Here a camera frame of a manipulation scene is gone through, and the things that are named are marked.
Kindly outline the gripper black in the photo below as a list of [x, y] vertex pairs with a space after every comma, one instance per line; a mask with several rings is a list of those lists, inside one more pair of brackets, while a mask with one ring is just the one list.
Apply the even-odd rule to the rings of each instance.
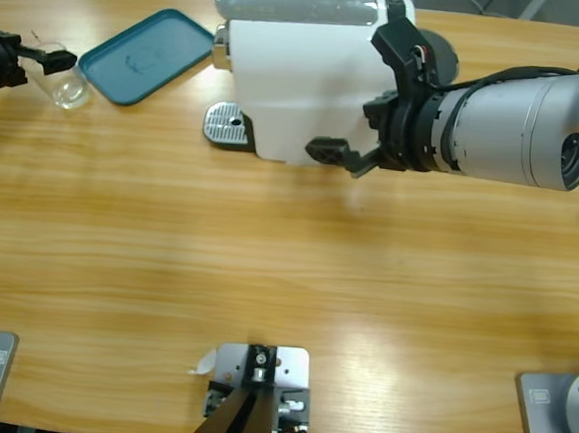
[[369, 127], [377, 132], [377, 146], [365, 155], [353, 150], [342, 138], [316, 137], [305, 146], [317, 163], [342, 167], [353, 178], [373, 168], [394, 171], [427, 171], [414, 142], [416, 120], [432, 90], [425, 85], [406, 92], [386, 91], [363, 104]]
[[0, 31], [0, 88], [18, 87], [27, 83], [25, 70], [18, 56], [36, 61], [44, 75], [68, 71], [77, 62], [77, 56], [67, 50], [46, 52], [21, 45], [22, 38], [14, 33]]

